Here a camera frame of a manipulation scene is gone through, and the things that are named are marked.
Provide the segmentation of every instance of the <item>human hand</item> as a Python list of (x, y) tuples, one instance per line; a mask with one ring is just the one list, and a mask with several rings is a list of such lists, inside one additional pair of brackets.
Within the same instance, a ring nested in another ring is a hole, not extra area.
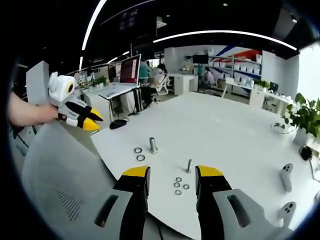
[(42, 123), (50, 123), (55, 119), (58, 119), (58, 109), (47, 103), (46, 105), (39, 106), (39, 119)]

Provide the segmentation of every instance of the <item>white chair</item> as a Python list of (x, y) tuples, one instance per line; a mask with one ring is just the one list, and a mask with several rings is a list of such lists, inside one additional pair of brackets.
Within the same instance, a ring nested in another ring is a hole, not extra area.
[(234, 78), (232, 78), (232, 77), (226, 77), (225, 78), (225, 87), (224, 87), (223, 94), (222, 94), (221, 98), (225, 97), (228, 85), (229, 84), (233, 85), (234, 83), (235, 83), (235, 79)]
[(161, 84), (157, 85), (155, 87), (156, 93), (161, 96), (161, 95), (167, 95), (169, 93), (168, 88), (167, 88), (167, 81), (168, 81), (168, 75), (166, 75), (161, 82)]

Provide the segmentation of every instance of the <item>white controller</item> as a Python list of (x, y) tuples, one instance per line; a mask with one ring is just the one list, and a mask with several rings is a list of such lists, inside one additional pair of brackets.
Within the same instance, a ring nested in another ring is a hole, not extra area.
[(290, 222), (295, 214), (296, 207), (296, 202), (290, 201), (279, 210), (278, 218), (283, 219), (283, 227), (289, 227)]
[(288, 193), (292, 191), (291, 173), (293, 169), (294, 169), (294, 165), (292, 163), (288, 163), (280, 170), (280, 178), (283, 182), (284, 189)]

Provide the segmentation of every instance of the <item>monitor screen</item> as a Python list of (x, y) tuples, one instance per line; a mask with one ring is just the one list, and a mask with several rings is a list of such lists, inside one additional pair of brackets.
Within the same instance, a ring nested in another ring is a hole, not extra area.
[(270, 82), (270, 88), (269, 90), (273, 90), (273, 92), (277, 92), (278, 91), (278, 88), (279, 88), (279, 85), (274, 83), (274, 82)]
[(108, 75), (109, 75), (109, 80), (112, 83), (114, 81), (114, 78), (117, 76), (115, 64), (108, 65)]
[(208, 64), (208, 55), (193, 55), (192, 61), (194, 64)]
[(115, 74), (117, 78), (120, 78), (121, 75), (121, 62), (115, 64)]
[(140, 60), (141, 54), (122, 61), (120, 83), (138, 84)]

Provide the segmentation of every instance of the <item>office wall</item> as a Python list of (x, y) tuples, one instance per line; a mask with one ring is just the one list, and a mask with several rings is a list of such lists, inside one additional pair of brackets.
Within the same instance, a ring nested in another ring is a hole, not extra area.
[(300, 51), (297, 92), (309, 100), (320, 98), (320, 45), (315, 43)]
[(272, 52), (262, 51), (262, 76), (261, 79), (279, 85), (278, 92), (285, 92), (285, 67), (286, 60)]
[(299, 82), (299, 55), (285, 61), (283, 94), (295, 99)]

